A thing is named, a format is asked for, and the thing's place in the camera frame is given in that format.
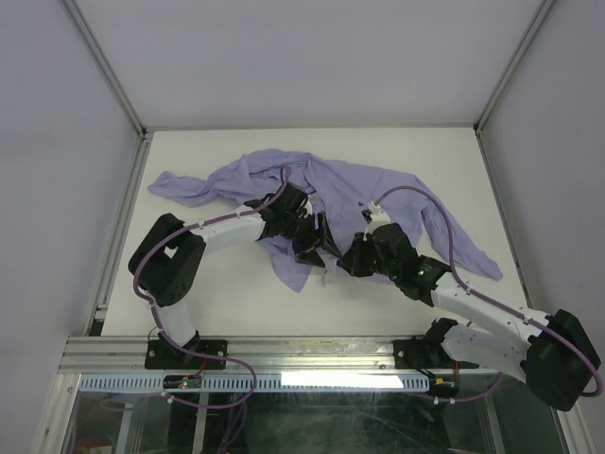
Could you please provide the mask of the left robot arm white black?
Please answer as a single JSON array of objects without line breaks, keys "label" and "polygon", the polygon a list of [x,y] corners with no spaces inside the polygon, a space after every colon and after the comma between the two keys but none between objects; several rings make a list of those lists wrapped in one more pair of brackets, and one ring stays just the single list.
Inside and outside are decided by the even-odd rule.
[{"label": "left robot arm white black", "polygon": [[293,183],[275,194],[250,200],[227,215],[186,224],[168,213],[160,216],[128,263],[137,296],[147,301],[165,356],[187,367],[198,356],[199,333],[184,301],[204,256],[266,238],[289,241],[297,264],[323,268],[320,251],[341,252],[323,212],[315,212],[310,196]]}]

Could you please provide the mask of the lilac zip-up jacket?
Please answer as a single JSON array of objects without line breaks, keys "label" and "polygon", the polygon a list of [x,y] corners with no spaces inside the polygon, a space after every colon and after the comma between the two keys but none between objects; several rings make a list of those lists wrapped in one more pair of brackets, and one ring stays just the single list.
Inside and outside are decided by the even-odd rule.
[{"label": "lilac zip-up jacket", "polygon": [[362,206],[384,196],[381,207],[413,244],[428,235],[442,258],[453,258],[457,266],[474,274],[502,279],[498,264],[478,249],[437,196],[412,173],[270,148],[244,154],[205,179],[164,171],[148,191],[189,208],[218,196],[243,204],[277,191],[283,167],[290,170],[290,182],[310,196],[313,208],[325,213],[341,251],[366,225]]}]

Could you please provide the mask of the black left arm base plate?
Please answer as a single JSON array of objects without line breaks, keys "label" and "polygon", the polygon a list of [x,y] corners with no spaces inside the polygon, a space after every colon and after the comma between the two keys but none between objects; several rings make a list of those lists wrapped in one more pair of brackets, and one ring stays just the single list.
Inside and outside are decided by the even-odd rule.
[{"label": "black left arm base plate", "polygon": [[[193,339],[184,346],[184,349],[224,358],[228,354],[228,342],[226,340]],[[186,355],[162,338],[150,340],[147,343],[145,359],[147,370],[197,370],[202,365],[205,365],[205,370],[224,370],[226,368],[226,362],[223,360]]]}]

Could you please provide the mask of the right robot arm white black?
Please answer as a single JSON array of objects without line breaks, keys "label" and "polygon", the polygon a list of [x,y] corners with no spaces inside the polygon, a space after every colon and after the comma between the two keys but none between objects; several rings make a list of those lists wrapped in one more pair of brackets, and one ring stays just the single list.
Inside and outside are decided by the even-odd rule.
[{"label": "right robot arm white black", "polygon": [[493,369],[562,411],[604,390],[601,361],[577,317],[496,301],[463,282],[449,265],[418,254],[397,224],[355,234],[338,264],[354,277],[384,276],[408,299],[448,312],[407,355],[417,369],[454,361]]}]

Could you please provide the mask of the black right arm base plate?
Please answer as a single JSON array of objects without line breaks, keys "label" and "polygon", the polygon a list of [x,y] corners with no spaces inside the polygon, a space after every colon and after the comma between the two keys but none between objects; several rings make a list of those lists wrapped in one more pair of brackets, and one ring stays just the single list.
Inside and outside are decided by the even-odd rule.
[{"label": "black right arm base plate", "polygon": [[397,370],[451,370],[458,365],[460,369],[478,369],[479,366],[468,361],[455,361],[450,358],[439,344],[431,344],[420,338],[394,340],[392,342],[394,367]]}]

